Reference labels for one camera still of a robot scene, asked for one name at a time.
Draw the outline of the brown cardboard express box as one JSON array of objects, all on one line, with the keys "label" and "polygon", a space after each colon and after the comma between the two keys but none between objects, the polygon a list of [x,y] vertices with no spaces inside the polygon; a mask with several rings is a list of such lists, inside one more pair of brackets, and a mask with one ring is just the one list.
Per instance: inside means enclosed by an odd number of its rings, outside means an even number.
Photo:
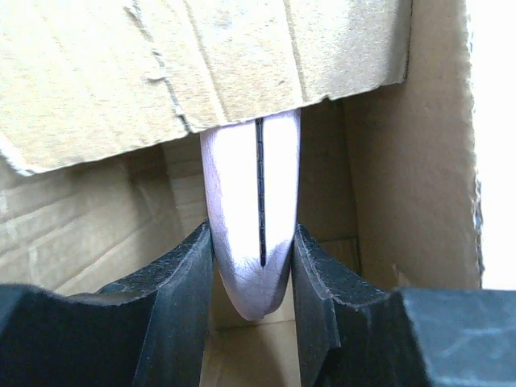
[{"label": "brown cardboard express box", "polygon": [[[200,134],[299,109],[294,234],[303,226],[386,293],[482,290],[468,12],[465,1],[2,2],[1,288],[94,293],[171,252],[210,228]],[[253,321],[211,245],[198,385],[300,373],[293,242],[280,307]]]}]

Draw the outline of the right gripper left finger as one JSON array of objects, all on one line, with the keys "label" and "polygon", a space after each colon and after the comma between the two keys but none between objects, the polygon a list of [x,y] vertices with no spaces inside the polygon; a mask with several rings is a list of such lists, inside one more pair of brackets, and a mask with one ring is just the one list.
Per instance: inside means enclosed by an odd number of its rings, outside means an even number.
[{"label": "right gripper left finger", "polygon": [[208,223],[94,293],[1,288],[4,386],[196,386],[213,283]]}]

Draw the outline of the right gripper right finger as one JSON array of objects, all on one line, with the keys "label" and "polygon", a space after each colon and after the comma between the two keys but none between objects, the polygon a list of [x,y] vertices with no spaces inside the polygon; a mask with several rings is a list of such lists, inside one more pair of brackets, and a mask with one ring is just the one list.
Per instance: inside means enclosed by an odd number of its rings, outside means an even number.
[{"label": "right gripper right finger", "polygon": [[304,386],[512,386],[515,294],[386,293],[330,257],[303,226],[293,301]]}]

